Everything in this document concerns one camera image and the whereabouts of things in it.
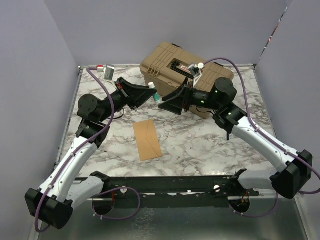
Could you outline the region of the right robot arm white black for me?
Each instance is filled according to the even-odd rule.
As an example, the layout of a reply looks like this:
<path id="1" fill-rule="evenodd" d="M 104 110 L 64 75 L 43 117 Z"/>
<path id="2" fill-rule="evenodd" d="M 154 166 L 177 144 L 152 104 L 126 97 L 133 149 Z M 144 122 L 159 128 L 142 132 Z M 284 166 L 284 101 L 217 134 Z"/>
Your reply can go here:
<path id="1" fill-rule="evenodd" d="M 266 189 L 292 199 L 312 176 L 309 167 L 313 156 L 307 150 L 298 152 L 258 126 L 234 104 L 236 94 L 233 82 L 225 77 L 218 78 L 210 92 L 195 89 L 185 79 L 178 89 L 162 98 L 159 108 L 177 115 L 190 107 L 213 110 L 212 118 L 219 128 L 242 139 L 272 164 L 273 170 L 237 172 L 237 179 L 229 184 L 234 195 L 240 196 L 249 189 Z"/>

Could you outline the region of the brown paper envelope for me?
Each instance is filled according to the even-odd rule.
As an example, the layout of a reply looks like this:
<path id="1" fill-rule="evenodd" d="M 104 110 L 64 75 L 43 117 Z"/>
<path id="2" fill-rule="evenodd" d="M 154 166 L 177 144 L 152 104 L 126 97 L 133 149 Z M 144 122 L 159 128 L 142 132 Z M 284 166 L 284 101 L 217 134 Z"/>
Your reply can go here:
<path id="1" fill-rule="evenodd" d="M 133 129 L 142 162 L 163 156 L 153 119 L 134 122 Z"/>

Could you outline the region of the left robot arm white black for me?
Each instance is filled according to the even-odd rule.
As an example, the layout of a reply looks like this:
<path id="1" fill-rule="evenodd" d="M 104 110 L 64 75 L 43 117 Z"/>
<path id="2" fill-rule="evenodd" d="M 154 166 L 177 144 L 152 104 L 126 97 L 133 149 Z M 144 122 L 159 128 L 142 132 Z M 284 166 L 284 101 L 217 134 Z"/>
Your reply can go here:
<path id="1" fill-rule="evenodd" d="M 157 90 L 129 83 L 120 77 L 115 83 L 116 91 L 108 93 L 104 100 L 92 94 L 83 95 L 78 101 L 81 122 L 76 136 L 52 174 L 38 189 L 30 188 L 25 201 L 34 217 L 35 229 L 42 232 L 39 221 L 58 230 L 70 220 L 74 210 L 94 196 L 106 197 L 111 190 L 107 176 L 94 173 L 80 184 L 74 184 L 80 170 L 99 149 L 110 130 L 116 112 L 125 106 L 135 110 L 150 99 Z"/>

